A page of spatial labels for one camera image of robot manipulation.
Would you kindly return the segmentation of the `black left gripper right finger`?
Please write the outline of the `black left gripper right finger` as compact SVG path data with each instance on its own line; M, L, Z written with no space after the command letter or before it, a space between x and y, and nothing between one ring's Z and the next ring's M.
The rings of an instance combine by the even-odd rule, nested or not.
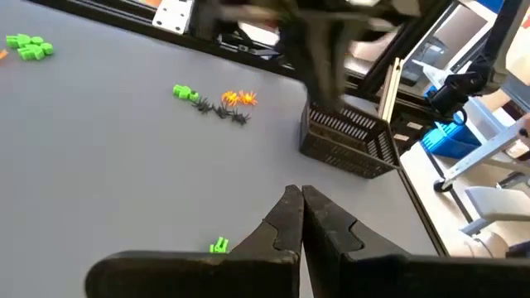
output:
M527 259L413 255L314 186L303 186L302 194L302 240L316 297L529 296Z

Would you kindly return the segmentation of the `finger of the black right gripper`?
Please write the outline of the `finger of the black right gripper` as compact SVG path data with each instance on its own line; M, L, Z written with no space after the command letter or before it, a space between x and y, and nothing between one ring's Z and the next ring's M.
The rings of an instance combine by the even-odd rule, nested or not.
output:
M325 91L326 103L333 109L340 109L343 105L345 92L344 63L333 62L330 65L330 77Z
M325 91L320 86L319 76L310 61L303 63L303 79L309 101L325 106L327 104Z

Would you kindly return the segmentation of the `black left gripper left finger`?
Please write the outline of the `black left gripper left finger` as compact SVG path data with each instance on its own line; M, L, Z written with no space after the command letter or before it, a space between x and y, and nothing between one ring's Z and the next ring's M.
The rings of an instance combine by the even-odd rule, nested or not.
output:
M295 185L228 253L123 251L96 262L88 297L297 297L304 199Z

